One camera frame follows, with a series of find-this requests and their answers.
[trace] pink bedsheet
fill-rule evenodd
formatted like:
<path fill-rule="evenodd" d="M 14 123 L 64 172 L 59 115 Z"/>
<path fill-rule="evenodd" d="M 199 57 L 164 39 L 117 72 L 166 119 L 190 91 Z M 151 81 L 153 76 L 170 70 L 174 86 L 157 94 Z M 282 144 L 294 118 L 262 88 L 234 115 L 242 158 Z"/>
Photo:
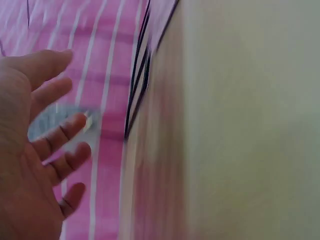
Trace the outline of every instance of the pink bedsheet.
<path fill-rule="evenodd" d="M 102 134 L 91 161 L 54 191 L 76 182 L 87 191 L 61 240 L 116 240 L 119 230 L 124 123 L 132 59 L 146 0 L 0 0 L 0 39 L 8 56 L 73 49 L 65 71 L 73 90 L 61 102 L 100 108 Z"/>

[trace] beige surface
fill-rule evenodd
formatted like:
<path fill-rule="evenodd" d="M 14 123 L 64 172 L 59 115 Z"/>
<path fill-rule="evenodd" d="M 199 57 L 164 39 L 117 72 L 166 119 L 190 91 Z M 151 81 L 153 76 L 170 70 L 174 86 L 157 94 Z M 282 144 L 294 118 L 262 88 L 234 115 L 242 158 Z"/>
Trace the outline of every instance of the beige surface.
<path fill-rule="evenodd" d="M 320 2 L 184 0 L 193 239 L 320 237 Z"/>
<path fill-rule="evenodd" d="M 126 148 L 122 240 L 184 239 L 181 8 L 167 33 Z"/>
<path fill-rule="evenodd" d="M 319 239 L 320 2 L 181 3 L 128 144 L 131 239 Z"/>

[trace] palm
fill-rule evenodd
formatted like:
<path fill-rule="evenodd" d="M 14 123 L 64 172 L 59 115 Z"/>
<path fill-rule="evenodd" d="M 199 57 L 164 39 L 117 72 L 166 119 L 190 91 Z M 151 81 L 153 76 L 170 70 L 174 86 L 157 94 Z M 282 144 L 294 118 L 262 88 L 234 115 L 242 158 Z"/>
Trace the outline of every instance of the palm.
<path fill-rule="evenodd" d="M 0 160 L 5 183 L 0 182 L 0 203 L 9 213 L 12 238 L 59 239 L 63 220 L 76 210 L 85 190 L 82 183 L 75 184 L 60 203 L 53 193 L 53 187 L 90 156 L 86 143 L 79 144 L 74 154 L 67 152 L 43 164 L 84 127 L 83 114 L 33 142 L 27 138 L 34 118 L 70 91 L 68 78 L 40 86 L 62 72 L 71 58 L 69 53 L 42 51 L 0 62 L 0 156 L 5 156 Z"/>

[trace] white stripe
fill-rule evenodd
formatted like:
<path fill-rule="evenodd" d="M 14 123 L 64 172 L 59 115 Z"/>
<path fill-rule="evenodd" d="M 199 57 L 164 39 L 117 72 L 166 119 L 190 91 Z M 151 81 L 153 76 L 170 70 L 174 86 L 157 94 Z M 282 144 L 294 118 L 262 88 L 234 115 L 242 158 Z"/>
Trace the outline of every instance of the white stripe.
<path fill-rule="evenodd" d="M 109 82 L 110 82 L 112 63 L 113 63 L 113 59 L 114 59 L 116 37 L 117 37 L 117 33 L 118 33 L 118 27 L 119 27 L 119 23 L 120 23 L 121 13 L 124 8 L 125 2 L 126 2 L 126 0 L 121 0 L 121 2 L 120 2 L 120 6 L 119 6 L 118 12 L 116 14 L 116 21 L 115 21 L 115 25 L 114 25 L 114 29 L 113 29 L 113 33 L 112 33 L 108 62 L 107 62 L 107 66 L 106 66 L 103 94 L 102 94 L 102 100 L 101 100 L 101 112 L 102 113 L 105 112 L 106 107 L 107 107 L 107 97 L 108 97 L 108 91 L 109 91 Z"/>
<path fill-rule="evenodd" d="M 10 11 L 8 12 L 7 19 L 6 19 L 5 22 L 4 22 L 4 29 L 5 29 L 5 30 L 6 30 L 7 27 L 8 27 L 8 22 L 9 22 L 9 20 L 10 20 L 11 14 L 13 13 L 13 11 L 14 11 L 15 8 L 16 8 L 16 4 L 12 4 L 12 5 L 11 5 L 11 9 L 10 9 Z"/>
<path fill-rule="evenodd" d="M 77 92 L 76 92 L 75 104 L 77 106 L 80 104 L 82 92 L 83 92 L 83 89 L 84 89 L 85 80 L 86 80 L 86 77 L 87 77 L 89 63 L 90 63 L 91 51 L 92 51 L 92 48 L 94 46 L 98 23 L 99 23 L 101 15 L 102 15 L 105 7 L 106 7 L 107 1 L 108 0 L 103 0 L 103 2 L 101 4 L 101 7 L 99 9 L 99 12 L 97 13 L 97 15 L 95 17 L 95 21 L 94 21 L 94 25 L 93 25 L 90 41 L 89 41 L 89 46 L 88 46 L 88 49 L 87 49 L 86 55 L 85 55 L 84 67 L 83 67 L 82 75 L 81 75 L 81 78 L 80 78 L 80 81 L 79 81 L 79 86 L 78 86 Z"/>
<path fill-rule="evenodd" d="M 99 122 L 98 127 L 101 131 L 102 120 Z M 100 151 L 100 137 L 96 140 L 96 149 L 92 158 L 91 169 L 91 187 L 90 187 L 90 225 L 89 225 L 89 240 L 95 239 L 96 233 L 96 193 L 97 193 L 97 178 L 98 178 L 98 160 Z"/>
<path fill-rule="evenodd" d="M 15 56 L 17 54 L 21 39 L 25 36 L 26 31 L 27 31 L 27 26 L 23 27 L 23 32 L 21 34 L 19 34 L 19 38 L 17 39 L 15 46 L 14 46 L 14 49 L 12 50 L 12 54 L 11 54 L 12 56 Z"/>
<path fill-rule="evenodd" d="M 39 7 L 39 5 L 40 5 L 39 0 L 35 0 L 34 7 L 33 7 L 32 11 L 29 12 L 30 13 L 30 15 L 29 15 L 30 25 L 32 23 L 32 20 L 34 19 L 35 14 L 37 13 L 37 8 Z"/>
<path fill-rule="evenodd" d="M 134 30 L 134 35 L 133 35 L 133 44 L 132 44 L 132 56 L 131 56 L 131 75 L 134 69 L 135 65 L 135 57 L 136 57 L 136 50 L 137 50 L 137 43 L 138 43 L 138 37 L 139 37 L 139 27 L 140 27 L 140 17 L 141 17 L 141 12 L 142 12 L 142 4 L 143 0 L 139 1 L 138 9 L 135 15 L 135 30 Z M 121 169 L 120 169 L 120 190 L 119 190 L 119 216 L 121 216 L 121 209 L 122 209 L 122 187 L 123 187 L 123 174 L 125 171 L 125 145 L 122 147 L 122 162 L 121 162 Z M 130 219 L 131 218 L 131 212 L 126 213 L 127 217 Z"/>
<path fill-rule="evenodd" d="M 18 19 L 17 19 L 17 24 L 18 24 L 18 27 L 21 26 L 23 23 L 20 23 L 21 22 L 21 17 L 22 17 L 22 12 L 23 12 L 24 8 L 21 6 L 20 7 L 20 12 L 19 12 L 19 16 L 18 16 Z M 23 26 L 23 32 L 21 34 L 19 34 L 19 37 L 15 43 L 15 46 L 14 46 L 14 49 L 12 50 L 12 56 L 16 56 L 17 55 L 17 52 L 18 52 L 18 49 L 20 47 L 20 42 L 21 42 L 21 39 L 23 38 L 23 36 L 25 35 L 26 31 L 27 31 L 27 26 Z"/>
<path fill-rule="evenodd" d="M 20 11 L 19 11 L 18 19 L 17 19 L 17 24 L 18 24 L 18 26 L 19 26 L 19 23 L 20 23 L 20 19 L 21 19 L 21 16 L 22 16 L 22 12 L 23 12 L 23 8 L 22 8 L 22 6 L 20 6 Z M 10 13 L 7 21 L 9 21 L 12 13 L 13 13 L 13 11 Z M 3 43 L 4 46 L 6 46 L 6 45 L 10 42 L 11 37 L 12 37 L 13 34 L 16 32 L 16 30 L 17 30 L 17 26 L 12 26 L 12 27 L 11 27 L 9 34 L 7 35 L 7 37 L 6 37 L 6 39 L 5 39 L 4 43 Z"/>
<path fill-rule="evenodd" d="M 53 32 L 51 33 L 47 49 L 51 49 L 53 44 L 54 44 L 54 42 L 55 42 L 56 34 L 57 34 L 57 31 L 59 30 L 60 23 L 61 23 L 61 18 L 62 18 L 62 15 L 64 14 L 64 11 L 65 11 L 66 7 L 67 7 L 67 3 L 68 3 L 68 0 L 65 0 L 63 2 L 62 7 L 61 7 L 61 9 L 60 9 L 60 11 L 58 13 L 58 18 L 56 20 L 56 25 L 55 25 L 55 28 L 54 28 Z"/>
<path fill-rule="evenodd" d="M 137 46 L 138 46 L 138 37 L 139 37 L 139 30 L 140 30 L 140 17 L 141 17 L 141 12 L 142 12 L 142 2 L 143 2 L 143 0 L 140 0 L 138 12 L 135 16 L 135 30 L 134 30 L 134 37 L 133 37 L 131 69 L 130 69 L 131 77 L 132 77 L 132 73 L 134 70 L 136 51 L 137 51 Z"/>
<path fill-rule="evenodd" d="M 0 20 L 2 20 L 1 18 L 2 18 L 2 15 L 6 12 L 6 10 L 7 10 L 7 5 L 8 5 L 8 3 L 10 3 L 11 1 L 10 0 L 7 0 L 6 2 L 5 2 L 5 5 L 4 6 L 2 6 L 3 8 L 2 8 L 2 11 L 1 11 L 1 13 L 0 13 Z"/>
<path fill-rule="evenodd" d="M 17 19 L 17 21 L 16 21 L 16 22 L 18 23 L 18 25 L 20 24 L 23 10 L 25 10 L 24 7 L 23 7 L 23 6 L 20 6 L 19 16 L 18 16 L 18 19 Z"/>
<path fill-rule="evenodd" d="M 71 30 L 70 36 L 69 36 L 68 49 L 71 49 L 71 48 L 72 48 L 72 45 L 73 45 L 73 43 L 74 43 L 75 33 L 76 33 L 77 28 L 78 28 L 78 23 L 79 23 L 80 16 L 81 16 L 83 10 L 87 7 L 87 5 L 88 5 L 89 3 L 90 3 L 90 0 L 85 1 L 85 2 L 79 7 L 79 9 L 76 11 L 74 23 L 73 23 L 72 30 Z"/>
<path fill-rule="evenodd" d="M 73 41 L 74 41 L 74 36 L 75 36 L 75 32 L 77 30 L 78 27 L 78 22 L 79 22 L 79 18 L 83 12 L 83 10 L 85 9 L 85 7 L 90 3 L 90 0 L 87 0 L 86 2 L 83 2 L 80 7 L 78 8 L 78 10 L 76 11 L 76 15 L 75 15 L 75 19 L 74 19 L 74 23 L 73 23 L 73 27 L 72 30 L 70 32 L 70 36 L 69 36 L 69 42 L 68 42 L 68 49 L 72 48 L 73 45 Z M 61 78 L 64 75 L 65 72 L 62 72 L 59 77 Z M 61 195 L 64 196 L 66 195 L 68 190 L 68 179 L 66 178 L 64 181 L 62 181 L 61 183 Z M 61 229 L 61 235 L 60 235 L 60 240 L 65 240 L 67 239 L 67 222 L 64 221 L 62 224 L 62 229 Z"/>

